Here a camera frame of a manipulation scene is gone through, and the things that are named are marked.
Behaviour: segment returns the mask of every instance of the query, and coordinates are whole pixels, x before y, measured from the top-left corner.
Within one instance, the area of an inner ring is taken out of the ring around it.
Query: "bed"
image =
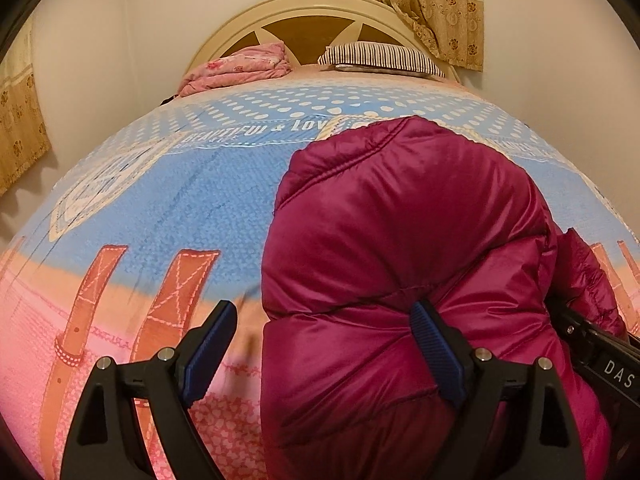
[[[596,186],[519,120],[445,80],[339,73],[326,46],[376,41],[424,50],[372,0],[268,0],[225,23],[187,71],[281,40],[280,79],[179,98],[96,148],[0,256],[0,413],[46,480],[96,360],[145,360],[174,346],[220,299],[239,328],[205,399],[191,409],[229,480],[264,479],[260,444],[260,257],[278,183],[295,150],[374,121],[417,114],[523,167],[561,228],[591,244],[630,331],[640,332],[638,240]],[[156,475],[172,478],[148,406],[138,416]]]

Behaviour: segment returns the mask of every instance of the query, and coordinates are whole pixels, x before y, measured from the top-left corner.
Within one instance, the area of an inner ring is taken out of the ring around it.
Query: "cream headboard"
[[[284,42],[292,65],[315,63],[328,45],[377,41],[416,48],[428,54],[448,79],[453,67],[435,59],[390,7],[375,0],[266,0],[220,27],[191,60],[196,66],[244,48]]]

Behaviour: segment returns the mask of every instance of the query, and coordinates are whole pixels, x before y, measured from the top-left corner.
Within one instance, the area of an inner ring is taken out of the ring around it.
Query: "headboard panel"
[[[328,45],[377,41],[425,52],[447,78],[459,80],[453,67],[431,56],[390,7],[374,0],[264,1],[220,27],[193,57],[187,72],[246,46],[279,40],[293,66],[315,63]]]

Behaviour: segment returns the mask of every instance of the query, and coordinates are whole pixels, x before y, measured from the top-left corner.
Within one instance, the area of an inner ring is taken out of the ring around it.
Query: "pink blanket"
[[[275,79],[291,72],[284,43],[248,46],[232,56],[206,62],[195,68],[180,83],[180,97],[212,88],[239,85],[261,79]]]

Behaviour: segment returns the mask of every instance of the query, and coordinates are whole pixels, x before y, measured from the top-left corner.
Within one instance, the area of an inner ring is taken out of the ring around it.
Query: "pink textured fabric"
[[[275,79],[291,72],[284,43],[248,46],[232,56],[201,64],[180,82],[180,97],[204,92],[212,88],[234,86],[262,79]]]
[[[552,291],[618,336],[594,254],[566,234],[527,173],[423,118],[375,123],[294,154],[262,262],[260,412],[277,480],[415,480],[454,412],[412,337],[429,298],[469,342],[514,362],[554,362],[589,480],[610,429],[550,325]]]

